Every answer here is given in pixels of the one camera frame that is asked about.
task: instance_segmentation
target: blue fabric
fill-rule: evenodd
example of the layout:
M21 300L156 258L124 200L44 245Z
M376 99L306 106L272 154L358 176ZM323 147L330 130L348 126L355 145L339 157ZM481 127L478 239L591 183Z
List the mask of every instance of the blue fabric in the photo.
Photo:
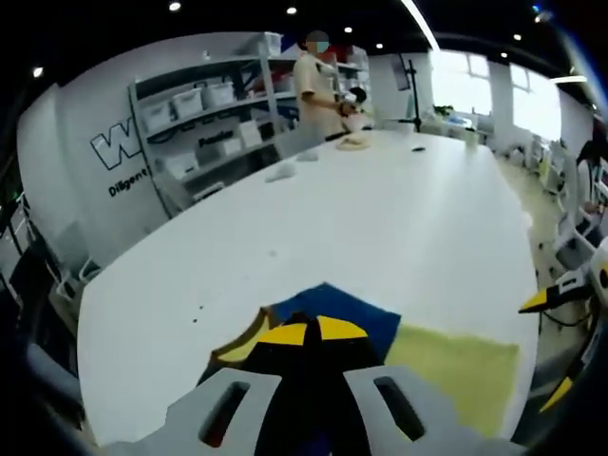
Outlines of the blue fabric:
M389 353L401 320L401 315L378 309L328 283L275 304L271 307L271 312L279 323L288 320L295 312L303 312L309 318L324 315L350 321L368 334L383 361Z

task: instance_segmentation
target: person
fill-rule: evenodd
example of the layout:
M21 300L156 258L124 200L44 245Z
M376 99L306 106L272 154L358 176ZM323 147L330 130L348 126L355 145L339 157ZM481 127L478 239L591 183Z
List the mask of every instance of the person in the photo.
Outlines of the person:
M608 142L606 141L606 129L602 121L598 118L593 122L592 139L581 149L577 158L577 168L579 170L579 206L590 216L599 212L599 205L596 197L596 182L601 171L600 160L606 160L608 156ZM584 233L589 227L589 220L586 218L577 225L577 231ZM603 235L598 227L591 230L586 235L589 242L599 246Z
M333 68L321 60L319 55L330 46L328 35L313 31L305 43L298 43L304 52L295 62L294 81L300 122L318 128L327 141L346 133L341 117L356 112L354 104L338 102L333 94Z

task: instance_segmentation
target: white table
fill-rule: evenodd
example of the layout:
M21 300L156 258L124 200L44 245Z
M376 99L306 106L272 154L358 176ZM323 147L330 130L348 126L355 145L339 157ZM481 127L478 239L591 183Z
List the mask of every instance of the white table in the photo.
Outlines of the white table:
M86 287L79 373L100 446L162 426L210 350L240 335L260 306L321 282L409 324L518 344L502 432L511 436L538 339L537 318L517 313L537 286L515 194L484 146L369 134L368 150L324 144L291 179L266 183L275 165L222 190ZM410 151L418 145L427 151Z

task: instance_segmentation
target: face mask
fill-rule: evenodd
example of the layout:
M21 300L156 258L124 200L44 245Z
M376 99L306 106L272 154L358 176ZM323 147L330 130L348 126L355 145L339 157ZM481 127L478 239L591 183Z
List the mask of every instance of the face mask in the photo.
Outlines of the face mask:
M316 51L318 53L325 52L329 46L330 46L330 43L328 41L317 41L316 42Z

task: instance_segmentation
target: window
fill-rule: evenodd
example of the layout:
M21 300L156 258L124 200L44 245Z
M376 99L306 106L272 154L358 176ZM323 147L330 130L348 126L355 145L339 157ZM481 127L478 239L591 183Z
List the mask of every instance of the window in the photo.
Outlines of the window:
M548 78L511 65L513 123L549 141L561 136L560 92Z
M452 105L464 113L491 113L492 90L485 57L441 50L431 52L430 61L435 105Z

